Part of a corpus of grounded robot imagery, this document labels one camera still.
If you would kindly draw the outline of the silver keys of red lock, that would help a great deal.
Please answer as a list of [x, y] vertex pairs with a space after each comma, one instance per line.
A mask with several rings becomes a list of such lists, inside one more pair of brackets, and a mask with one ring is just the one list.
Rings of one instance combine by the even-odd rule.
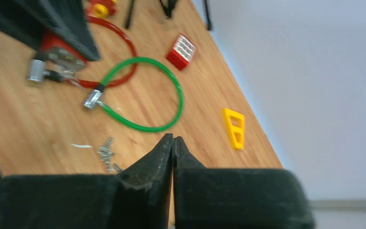
[[104, 166], [108, 173], [120, 173], [123, 171], [123, 169], [120, 168], [117, 164], [111, 163], [112, 156], [115, 155], [115, 153], [110, 150], [112, 141], [113, 137], [109, 137], [107, 141], [99, 147], [97, 153], [100, 156], [100, 160], [104, 163]]

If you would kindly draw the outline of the red cable lock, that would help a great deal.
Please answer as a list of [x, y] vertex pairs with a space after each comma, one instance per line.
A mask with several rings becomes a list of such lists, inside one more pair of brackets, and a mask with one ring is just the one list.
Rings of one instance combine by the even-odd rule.
[[[112, 21], [88, 16], [89, 29], [93, 29], [94, 36], [99, 40], [99, 46], [105, 54], [105, 60], [120, 61], [123, 57], [137, 57], [138, 52], [131, 38]], [[81, 89], [93, 89], [99, 85], [98, 79], [79, 78], [79, 73], [91, 73], [89, 69], [93, 62], [83, 57], [75, 48], [71, 47], [63, 38], [50, 30], [43, 32], [41, 43], [30, 58], [29, 68], [25, 77], [26, 82], [39, 85], [45, 81], [63, 83], [57, 73], [58, 67], [75, 72], [80, 81]]]

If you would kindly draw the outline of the green cable lock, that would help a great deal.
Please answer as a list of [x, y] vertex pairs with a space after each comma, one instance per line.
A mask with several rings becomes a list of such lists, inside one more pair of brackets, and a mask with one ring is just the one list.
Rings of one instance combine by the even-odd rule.
[[[121, 84], [129, 89], [122, 105], [131, 105], [131, 111], [143, 115], [144, 122], [137, 124], [130, 120], [131, 114], [117, 110], [115, 102], [105, 97], [111, 89], [111, 82], [120, 78], [128, 69], [137, 70], [138, 79]], [[158, 133], [173, 127], [181, 118], [184, 109], [184, 94], [175, 74], [163, 63], [148, 57], [131, 57], [115, 64], [90, 89], [82, 106], [86, 110], [101, 109], [109, 118], [123, 126], [140, 132]]]

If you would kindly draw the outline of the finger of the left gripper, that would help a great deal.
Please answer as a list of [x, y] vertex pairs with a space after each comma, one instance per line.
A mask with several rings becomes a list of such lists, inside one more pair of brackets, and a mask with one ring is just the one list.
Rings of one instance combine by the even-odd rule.
[[88, 61], [100, 53], [80, 0], [0, 0], [0, 32], [37, 50], [45, 31], [65, 41]]

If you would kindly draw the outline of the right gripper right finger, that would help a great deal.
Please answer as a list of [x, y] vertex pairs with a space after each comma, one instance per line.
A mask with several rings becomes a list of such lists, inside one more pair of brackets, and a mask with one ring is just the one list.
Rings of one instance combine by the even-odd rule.
[[277, 168], [207, 168], [184, 139], [173, 147], [175, 226], [178, 229], [313, 229], [300, 181]]

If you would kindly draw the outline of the silver keys of wire lock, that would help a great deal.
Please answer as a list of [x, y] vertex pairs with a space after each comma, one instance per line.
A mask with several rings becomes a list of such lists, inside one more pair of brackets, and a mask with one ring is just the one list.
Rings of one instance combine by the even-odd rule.
[[75, 72], [62, 67], [58, 67], [57, 73], [60, 75], [62, 81], [68, 82], [74, 86], [82, 88], [80, 81], [75, 77]]

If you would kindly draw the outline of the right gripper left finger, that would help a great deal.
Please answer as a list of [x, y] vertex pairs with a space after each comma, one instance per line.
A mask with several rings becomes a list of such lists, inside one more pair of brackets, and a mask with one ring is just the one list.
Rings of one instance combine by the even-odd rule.
[[0, 229], [165, 229], [173, 135], [117, 175], [0, 179]]

